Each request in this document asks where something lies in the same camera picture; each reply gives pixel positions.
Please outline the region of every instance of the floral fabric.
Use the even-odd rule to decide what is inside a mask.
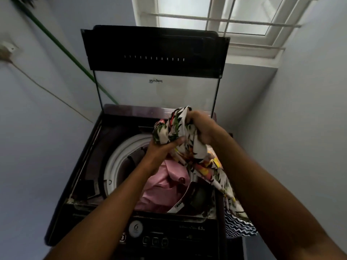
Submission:
[[[248,216],[235,198],[229,179],[212,147],[198,140],[197,129],[193,123],[186,123],[188,110],[191,108],[176,109],[166,123],[164,120],[158,121],[154,126],[154,141],[157,144],[166,144],[185,136],[186,142],[176,147],[171,156],[186,166],[189,173],[203,178],[222,192],[226,209],[238,219],[248,222]]]

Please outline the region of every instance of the washing machine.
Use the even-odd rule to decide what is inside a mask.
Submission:
[[[229,45],[211,31],[95,26],[81,32],[101,113],[55,209],[45,236],[49,246],[134,170],[157,121],[187,105],[216,119]],[[227,258],[223,196],[198,177],[171,210],[133,211],[114,258],[164,256]]]

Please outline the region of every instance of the washing machine lid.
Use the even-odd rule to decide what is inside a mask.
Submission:
[[[81,30],[100,104],[211,111],[229,38],[216,32],[134,26]]]

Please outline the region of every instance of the black and white striped cloth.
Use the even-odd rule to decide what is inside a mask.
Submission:
[[[225,229],[227,238],[236,238],[241,236],[252,236],[258,234],[252,223],[245,222],[234,215],[227,209],[225,211]]]

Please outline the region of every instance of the pink cloth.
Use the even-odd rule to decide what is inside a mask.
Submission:
[[[184,166],[173,160],[164,160],[158,172],[147,180],[135,210],[166,213],[182,198],[189,183]]]

